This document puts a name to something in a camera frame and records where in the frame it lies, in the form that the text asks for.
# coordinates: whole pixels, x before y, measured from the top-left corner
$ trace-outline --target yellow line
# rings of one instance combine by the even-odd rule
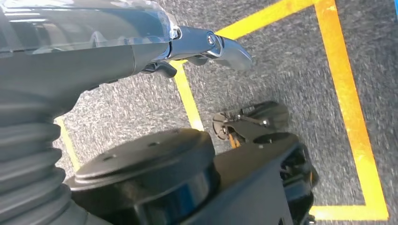
[[[305,9],[312,4],[312,0],[282,0],[221,29],[217,34],[235,40]]]
[[[172,61],[170,64],[177,69],[177,74],[174,77],[174,80],[176,81],[178,91],[180,92],[181,100],[186,110],[191,127],[201,131],[205,130],[203,128],[198,108],[196,107],[191,88],[189,87],[189,83],[185,75],[183,62]]]
[[[379,219],[386,220],[389,216],[387,206],[377,174],[335,1],[319,1],[315,4],[315,11],[365,203],[367,207],[377,212]]]
[[[365,205],[313,206],[310,211],[316,220],[386,220],[385,215]]]
[[[65,144],[66,152],[68,153],[69,158],[72,162],[73,169],[75,171],[78,171],[80,169],[79,159],[76,156],[76,151],[75,148],[73,147],[72,140],[68,135],[65,123],[63,122],[63,119],[61,117],[56,118],[55,121],[58,124],[58,126],[61,127],[61,138],[63,143]]]

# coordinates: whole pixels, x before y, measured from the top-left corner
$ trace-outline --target screw hole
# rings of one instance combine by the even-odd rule
[[[156,146],[156,145],[158,145],[158,144],[160,144],[160,142],[152,142],[152,143],[150,143],[150,144],[148,145],[148,147],[153,147],[153,146]]]
[[[108,160],[113,159],[115,157],[116,157],[116,155],[111,155],[111,156],[105,157],[102,161],[105,162],[105,161],[108,161]]]

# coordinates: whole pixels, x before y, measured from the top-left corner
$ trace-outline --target yellow tape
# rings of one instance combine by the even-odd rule
[[[353,217],[371,220],[388,219],[387,206],[384,200],[382,186],[375,159],[372,153],[365,120],[363,118],[360,100],[351,71],[350,60],[345,47],[343,32],[338,18],[334,0],[322,0],[315,4],[315,11],[321,29],[329,67],[340,104],[348,140],[358,172],[363,196],[367,205],[366,211]]]
[[[282,0],[221,29],[216,34],[235,40],[305,9],[312,4],[311,0]]]
[[[69,155],[69,158],[72,162],[73,169],[78,171],[80,169],[79,159],[76,156],[75,148],[73,147],[73,142],[68,135],[68,131],[65,127],[65,123],[61,117],[55,119],[55,122],[58,126],[61,127],[61,138],[63,143],[65,144],[66,152]]]
[[[170,64],[177,69],[177,74],[174,77],[174,80],[176,81],[178,91],[180,92],[181,100],[186,110],[191,127],[204,131],[205,129],[203,128],[202,120],[200,119],[191,88],[189,87],[189,83],[185,75],[183,63],[184,62],[180,61],[170,62]]]

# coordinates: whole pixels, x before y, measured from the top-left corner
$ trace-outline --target caster wheel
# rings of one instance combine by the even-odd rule
[[[224,126],[225,122],[228,122],[229,120],[225,117],[225,115],[221,112],[217,113],[213,117],[213,130],[215,135],[225,141],[228,139],[228,130]]]

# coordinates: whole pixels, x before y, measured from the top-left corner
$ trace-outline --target transparent plastic cover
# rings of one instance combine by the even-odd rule
[[[147,0],[0,0],[0,57],[165,43],[178,27]]]

